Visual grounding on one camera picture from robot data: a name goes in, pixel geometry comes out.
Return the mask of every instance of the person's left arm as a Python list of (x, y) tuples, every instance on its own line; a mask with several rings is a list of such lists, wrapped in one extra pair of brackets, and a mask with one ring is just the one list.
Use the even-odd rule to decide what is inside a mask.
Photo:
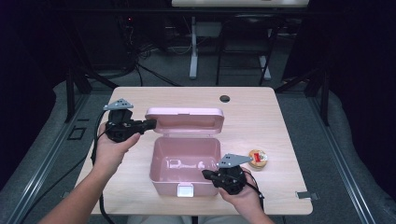
[[(102, 124), (99, 133), (104, 131), (105, 125)], [(103, 134), (98, 139), (96, 162), (90, 173), (39, 223), (87, 223), (108, 180), (139, 137), (140, 134), (136, 133), (124, 142), (115, 143)]]

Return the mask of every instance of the hand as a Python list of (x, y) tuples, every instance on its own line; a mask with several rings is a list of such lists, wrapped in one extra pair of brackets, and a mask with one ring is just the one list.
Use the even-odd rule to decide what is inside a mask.
[[(99, 135), (106, 129), (103, 123), (99, 128)], [(93, 166), (93, 171), (100, 171), (102, 174), (111, 177), (114, 175), (122, 163), (122, 159), (129, 148), (134, 146), (140, 138), (140, 133), (135, 133), (127, 140), (116, 143), (109, 139), (107, 135), (102, 134), (97, 143), (96, 162)]]
[[(248, 169), (244, 167), (242, 167), (242, 169), (250, 173)], [(245, 177), (249, 184), (257, 188), (256, 183), (249, 174), (245, 174)], [(248, 185), (244, 186), (242, 191), (236, 195), (230, 195), (222, 188), (219, 188), (219, 193), (224, 201), (231, 203), (236, 211), (250, 223), (274, 223), (262, 211), (259, 194)]]

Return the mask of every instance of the metal track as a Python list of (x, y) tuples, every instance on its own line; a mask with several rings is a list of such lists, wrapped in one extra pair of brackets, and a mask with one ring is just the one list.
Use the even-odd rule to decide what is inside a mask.
[(7, 223), (20, 223), (23, 216), (29, 210), (30, 206), (34, 202), (35, 196), (40, 191), (41, 186), (43, 185), (47, 175), (50, 172), (53, 164), (55, 163), (61, 145), (64, 139), (67, 137), (67, 134), (73, 128), (73, 123), (77, 120), (77, 115), (83, 108), (83, 106), (87, 103), (89, 95), (82, 94), (76, 103), (76, 114), (70, 120), (70, 122), (66, 123), (62, 129), (58, 137), (55, 139), (47, 157), (43, 160), (37, 171), (33, 174), (32, 178), (26, 185), (25, 190), (21, 196), (18, 205), (15, 207), (14, 211), (12, 212), (11, 216), (9, 217)]
[(364, 201), (364, 197), (358, 184), (355, 181), (355, 178), (349, 170), (347, 161), (345, 160), (345, 157), (332, 134), (331, 127), (326, 126), (320, 117), (318, 101), (313, 97), (308, 97), (308, 102), (312, 106), (312, 109), (315, 112), (314, 114), (316, 116), (316, 119), (320, 123), (320, 126), (325, 133), (327, 140), (329, 141), (329, 144), (331, 146), (331, 154), (335, 166), (337, 167), (337, 170), (344, 181), (346, 190), (350, 196), (351, 201), (353, 202), (353, 205), (355, 206), (359, 218), (361, 219), (361, 223), (375, 224), (375, 219), (372, 216), (366, 201)]

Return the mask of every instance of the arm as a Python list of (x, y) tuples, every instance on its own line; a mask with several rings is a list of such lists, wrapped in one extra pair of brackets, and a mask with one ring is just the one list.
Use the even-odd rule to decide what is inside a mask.
[[(245, 175), (247, 182), (256, 186), (250, 175)], [(221, 197), (235, 207), (236, 211), (251, 224), (274, 224), (260, 206), (259, 195), (251, 187), (245, 186), (237, 195), (230, 195), (225, 189), (219, 188)]]
[[(102, 124), (99, 133), (105, 131)], [(52, 209), (39, 223), (87, 223), (108, 180), (122, 162), (124, 154), (139, 140), (136, 133), (121, 143), (115, 143), (103, 134), (98, 139), (96, 162), (90, 173), (76, 188)]]

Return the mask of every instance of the gray carpet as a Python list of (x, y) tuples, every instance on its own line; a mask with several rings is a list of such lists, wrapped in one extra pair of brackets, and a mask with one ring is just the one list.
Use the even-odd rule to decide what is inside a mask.
[[(147, 68), (165, 76), (183, 86), (214, 86), (216, 76), (216, 57), (212, 54), (213, 39), (207, 39), (200, 45), (200, 58), (198, 78), (189, 79), (190, 53), (175, 54), (172, 50), (163, 53), (158, 50), (151, 52), (146, 60), (141, 59)], [(273, 79), (265, 82), (263, 86), (276, 88), (280, 86), (283, 68), (292, 46), (292, 40), (279, 38), (276, 44), (274, 58), (270, 63)], [(149, 72), (140, 70), (144, 86), (169, 86)], [(140, 81), (136, 71), (125, 77), (112, 79), (120, 86), (139, 86)], [(257, 76), (221, 77), (220, 86), (257, 86)], [(88, 152), (92, 142), (92, 129), (103, 105), (107, 104), (111, 91), (103, 84), (91, 80), (94, 91), (88, 97), (78, 94), (79, 103), (82, 104), (73, 122), (64, 125), (66, 118), (65, 84), (62, 83), (54, 90), (57, 93), (57, 103), (49, 121), (43, 128), (35, 143), (26, 154), (24, 160), (15, 174), (9, 179), (7, 185), (0, 193), (1, 216), (0, 223), (7, 223), (23, 196), (26, 186), (39, 169), (42, 161), (57, 142), (57, 137), (65, 133), (66, 138), (60, 141), (59, 153), (37, 197), (42, 195), (59, 177), (65, 174)], [(317, 118), (317, 110), (310, 99), (299, 93), (298, 86), (292, 93), (278, 94), (277, 98), (282, 110), (291, 142), (293, 143), (297, 159), (303, 172), (308, 190), (316, 192), (320, 199), (313, 202), (314, 212), (309, 216), (285, 217), (287, 223), (361, 223), (361, 219), (350, 199), (342, 177), (332, 159), (332, 149), (321, 121)], [(376, 223), (395, 223), (396, 205), (389, 199), (374, 182), (370, 173), (357, 157), (351, 143), (350, 130), (342, 106), (337, 97), (331, 94), (329, 121), (331, 130), (346, 157), (347, 164), (361, 188)], [(84, 132), (79, 140), (67, 140), (67, 137), (77, 138)], [(62, 182), (57, 184), (43, 200), (38, 203), (25, 223), (37, 223), (48, 211), (62, 198), (61, 196), (71, 191), (78, 178), (81, 165), (70, 173)], [(127, 217), (111, 216), (116, 223), (125, 223)], [(276, 223), (283, 223), (281, 217), (273, 217)], [(89, 223), (106, 223), (100, 216), (92, 216)]]

